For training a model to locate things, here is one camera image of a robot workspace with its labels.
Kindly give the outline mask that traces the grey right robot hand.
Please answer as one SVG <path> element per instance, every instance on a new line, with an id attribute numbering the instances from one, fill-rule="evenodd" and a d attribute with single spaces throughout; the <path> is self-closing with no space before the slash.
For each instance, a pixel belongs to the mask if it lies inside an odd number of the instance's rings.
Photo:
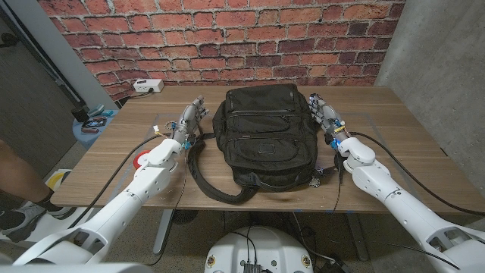
<path id="1" fill-rule="evenodd" d="M 309 97 L 308 107 L 312 117 L 320 124 L 328 140 L 343 141 L 350 138 L 345 127 L 345 121 L 320 95 L 312 93 Z"/>

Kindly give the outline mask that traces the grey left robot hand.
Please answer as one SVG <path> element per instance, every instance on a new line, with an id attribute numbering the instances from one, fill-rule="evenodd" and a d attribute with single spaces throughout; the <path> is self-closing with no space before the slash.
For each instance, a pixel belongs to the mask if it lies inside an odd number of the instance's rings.
<path id="1" fill-rule="evenodd" d="M 198 96 L 194 101 L 186 106 L 180 115 L 179 121 L 174 130 L 173 139 L 182 144 L 189 135 L 195 133 L 201 119 L 208 113 L 204 105 L 204 97 Z"/>

